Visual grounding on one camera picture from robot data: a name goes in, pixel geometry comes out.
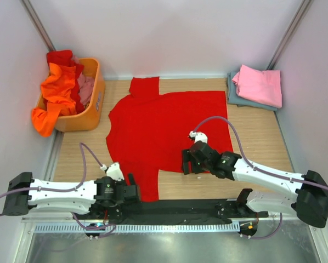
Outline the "red t-shirt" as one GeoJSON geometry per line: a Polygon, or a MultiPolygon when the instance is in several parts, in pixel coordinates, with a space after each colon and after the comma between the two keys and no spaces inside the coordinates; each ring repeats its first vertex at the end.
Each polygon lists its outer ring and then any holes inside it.
{"type": "Polygon", "coordinates": [[[188,91],[161,95],[159,78],[133,78],[129,95],[109,113],[109,154],[124,175],[132,174],[142,201],[159,198],[160,170],[180,173],[189,133],[204,119],[227,117],[224,91],[188,91]]]}

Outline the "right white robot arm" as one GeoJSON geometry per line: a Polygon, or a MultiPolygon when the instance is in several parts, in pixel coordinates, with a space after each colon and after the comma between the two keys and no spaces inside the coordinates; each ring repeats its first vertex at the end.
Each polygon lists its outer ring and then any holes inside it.
{"type": "Polygon", "coordinates": [[[299,174],[269,168],[237,153],[219,153],[202,141],[182,150],[182,171],[184,174],[207,171],[219,179],[249,182],[270,190],[270,193],[242,190],[235,204],[240,216],[270,211],[297,216],[313,227],[326,226],[328,184],[315,171],[299,174]]]}

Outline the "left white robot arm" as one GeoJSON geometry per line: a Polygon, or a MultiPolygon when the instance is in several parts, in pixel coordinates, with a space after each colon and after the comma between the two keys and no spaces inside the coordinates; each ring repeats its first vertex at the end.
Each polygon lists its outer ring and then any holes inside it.
{"type": "Polygon", "coordinates": [[[44,213],[72,212],[99,219],[112,207],[136,203],[140,200],[137,185],[127,185],[109,176],[85,181],[80,187],[74,182],[49,182],[34,179],[24,172],[9,182],[3,215],[21,216],[30,211],[44,213]]]}

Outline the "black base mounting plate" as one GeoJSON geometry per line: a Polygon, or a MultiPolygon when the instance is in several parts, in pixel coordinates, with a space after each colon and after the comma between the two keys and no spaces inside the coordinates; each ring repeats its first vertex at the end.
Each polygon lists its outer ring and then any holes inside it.
{"type": "Polygon", "coordinates": [[[119,225],[219,225],[232,219],[267,218],[235,199],[159,200],[123,204],[108,210],[110,223],[119,225]]]}

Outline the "folded grey-blue t-shirt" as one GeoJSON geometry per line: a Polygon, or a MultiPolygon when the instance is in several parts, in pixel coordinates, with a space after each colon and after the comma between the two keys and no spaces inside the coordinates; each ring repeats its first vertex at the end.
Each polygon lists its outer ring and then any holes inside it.
{"type": "Polygon", "coordinates": [[[262,108],[269,111],[278,110],[276,107],[260,104],[258,102],[254,102],[239,97],[236,92],[236,84],[232,81],[233,77],[235,77],[236,75],[237,72],[231,72],[227,74],[227,87],[228,87],[227,102],[229,104],[237,105],[238,107],[249,106],[249,107],[262,108]]]}

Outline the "orange plastic laundry basket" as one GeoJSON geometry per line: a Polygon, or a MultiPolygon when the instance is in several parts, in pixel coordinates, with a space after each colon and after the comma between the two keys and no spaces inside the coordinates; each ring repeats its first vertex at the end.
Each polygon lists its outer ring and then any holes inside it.
{"type": "MultiPolygon", "coordinates": [[[[94,58],[79,59],[84,66],[82,73],[95,79],[91,101],[88,107],[81,113],[71,116],[59,116],[54,130],[60,132],[76,132],[92,130],[100,121],[101,108],[103,104],[105,82],[100,72],[100,63],[94,58]]],[[[36,107],[46,108],[47,101],[42,98],[42,93],[36,107]]]]}

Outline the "folded pink t-shirt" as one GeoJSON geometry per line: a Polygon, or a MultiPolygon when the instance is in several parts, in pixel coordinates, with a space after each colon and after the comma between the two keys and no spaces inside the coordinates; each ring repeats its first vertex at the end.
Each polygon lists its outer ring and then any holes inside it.
{"type": "Polygon", "coordinates": [[[236,85],[236,94],[239,97],[274,108],[282,108],[279,70],[259,71],[241,65],[232,82],[236,85]]]}

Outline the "dusty pink shirt in basket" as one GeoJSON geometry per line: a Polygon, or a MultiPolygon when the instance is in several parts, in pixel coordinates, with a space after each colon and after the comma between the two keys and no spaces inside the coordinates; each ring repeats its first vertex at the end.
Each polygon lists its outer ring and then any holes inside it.
{"type": "Polygon", "coordinates": [[[77,113],[83,112],[91,101],[95,79],[90,76],[85,76],[82,71],[84,66],[76,55],[72,56],[72,60],[76,65],[76,84],[73,90],[73,99],[76,102],[77,113]]]}

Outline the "orange t-shirt in basket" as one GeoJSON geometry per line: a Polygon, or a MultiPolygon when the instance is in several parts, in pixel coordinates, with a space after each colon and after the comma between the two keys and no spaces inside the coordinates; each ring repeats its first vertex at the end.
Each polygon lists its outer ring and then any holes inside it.
{"type": "Polygon", "coordinates": [[[75,87],[76,67],[49,64],[50,75],[41,84],[42,98],[46,99],[46,108],[35,107],[31,112],[32,124],[43,137],[49,137],[59,116],[71,116],[77,113],[76,102],[71,97],[75,87]]]}

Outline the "dark red shirt in basket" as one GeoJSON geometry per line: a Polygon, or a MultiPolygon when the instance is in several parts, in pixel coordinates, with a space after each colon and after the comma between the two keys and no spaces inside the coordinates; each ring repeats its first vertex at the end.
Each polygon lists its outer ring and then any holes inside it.
{"type": "Polygon", "coordinates": [[[82,71],[84,66],[80,64],[79,60],[73,55],[71,50],[60,50],[60,51],[53,51],[49,52],[46,55],[47,63],[50,62],[60,65],[60,66],[67,66],[67,67],[76,67],[75,71],[75,80],[74,80],[74,87],[71,90],[71,99],[75,102],[76,113],[79,114],[84,111],[84,105],[81,103],[81,98],[79,95],[80,86],[79,78],[82,76],[82,71]]]}

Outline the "right aluminium frame post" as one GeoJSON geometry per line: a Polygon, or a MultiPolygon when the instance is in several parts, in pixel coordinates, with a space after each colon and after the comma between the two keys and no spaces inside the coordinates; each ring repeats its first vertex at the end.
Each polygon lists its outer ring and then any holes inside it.
{"type": "Polygon", "coordinates": [[[293,16],[289,26],[287,27],[278,47],[276,48],[266,70],[274,70],[276,64],[281,59],[283,53],[285,52],[287,46],[290,44],[293,36],[295,35],[298,27],[300,26],[302,20],[305,18],[308,10],[313,4],[313,0],[302,0],[299,5],[295,15],[293,16]]]}

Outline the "aluminium frame post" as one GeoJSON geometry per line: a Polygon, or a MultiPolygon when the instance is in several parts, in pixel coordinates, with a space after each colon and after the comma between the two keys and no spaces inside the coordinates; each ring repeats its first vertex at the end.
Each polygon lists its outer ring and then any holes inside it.
{"type": "Polygon", "coordinates": [[[302,20],[305,18],[308,10],[313,4],[313,0],[302,0],[299,5],[295,15],[293,16],[289,26],[287,27],[278,47],[276,48],[266,70],[274,70],[276,64],[281,59],[283,53],[285,52],[287,46],[290,44],[293,36],[295,35],[298,27],[300,26],[302,20]]]}
{"type": "Polygon", "coordinates": [[[47,47],[49,52],[55,51],[55,46],[49,37],[46,29],[44,28],[38,14],[36,13],[31,1],[29,0],[21,0],[20,1],[22,6],[24,7],[28,17],[32,21],[36,31],[38,32],[39,36],[41,37],[42,41],[44,42],[45,46],[47,47]]]}

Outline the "left aluminium frame post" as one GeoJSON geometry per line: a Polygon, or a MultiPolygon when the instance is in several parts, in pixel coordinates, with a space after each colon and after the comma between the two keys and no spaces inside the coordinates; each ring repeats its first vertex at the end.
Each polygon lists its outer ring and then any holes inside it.
{"type": "Polygon", "coordinates": [[[42,41],[44,42],[45,46],[47,47],[49,52],[55,51],[55,46],[49,37],[46,29],[44,28],[38,14],[36,13],[31,1],[29,0],[21,0],[20,1],[22,6],[24,7],[28,17],[32,21],[36,31],[38,32],[39,36],[41,37],[42,41]]]}

